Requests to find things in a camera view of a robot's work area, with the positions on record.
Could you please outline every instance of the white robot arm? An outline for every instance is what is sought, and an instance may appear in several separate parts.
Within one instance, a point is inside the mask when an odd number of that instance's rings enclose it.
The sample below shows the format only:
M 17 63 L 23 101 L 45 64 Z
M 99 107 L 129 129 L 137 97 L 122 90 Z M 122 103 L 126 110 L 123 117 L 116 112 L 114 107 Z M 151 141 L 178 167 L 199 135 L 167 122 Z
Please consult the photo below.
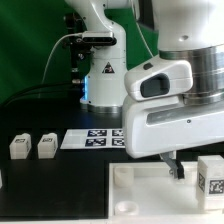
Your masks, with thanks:
M 158 30 L 159 55 L 125 76 L 123 129 L 132 157 L 224 140 L 223 12 L 222 0 L 135 1 L 136 18 Z
M 129 0 L 65 0 L 83 19 L 89 38 L 113 35 L 114 46 L 93 47 L 91 69 L 85 78 L 86 93 L 81 99 L 83 108 L 94 112 L 121 111 L 127 92 L 124 87 L 126 69 L 126 33 L 109 20 L 105 9 L 130 7 Z

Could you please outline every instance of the small white block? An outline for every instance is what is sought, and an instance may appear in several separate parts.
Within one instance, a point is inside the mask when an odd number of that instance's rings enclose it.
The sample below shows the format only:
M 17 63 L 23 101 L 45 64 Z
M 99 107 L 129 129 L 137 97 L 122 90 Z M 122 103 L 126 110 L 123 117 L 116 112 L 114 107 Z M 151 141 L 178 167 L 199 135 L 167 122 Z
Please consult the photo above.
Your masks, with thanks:
M 52 159 L 58 148 L 58 137 L 54 133 L 43 135 L 38 143 L 39 159 Z
M 29 134 L 16 135 L 9 146 L 11 159 L 26 159 L 31 149 Z
M 196 198 L 203 210 L 224 208 L 224 159 L 221 156 L 198 158 Z

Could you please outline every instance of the black tabletop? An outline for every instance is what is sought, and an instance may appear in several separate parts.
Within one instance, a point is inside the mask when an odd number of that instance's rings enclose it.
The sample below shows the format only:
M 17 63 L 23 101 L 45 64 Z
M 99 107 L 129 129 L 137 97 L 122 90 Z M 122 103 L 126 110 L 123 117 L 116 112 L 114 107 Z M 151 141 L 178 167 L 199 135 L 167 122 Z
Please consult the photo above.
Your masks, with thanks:
M 105 219 L 108 215 L 108 173 L 112 162 L 133 160 L 125 149 L 57 150 L 54 159 L 40 160 L 37 144 L 43 134 L 56 133 L 59 147 L 67 129 L 121 128 L 121 116 L 80 110 L 65 99 L 18 100 L 0 110 L 1 220 Z M 25 160 L 11 160 L 9 145 L 29 133 L 32 149 Z M 223 144 L 178 152 L 196 160 L 202 152 L 223 152 Z

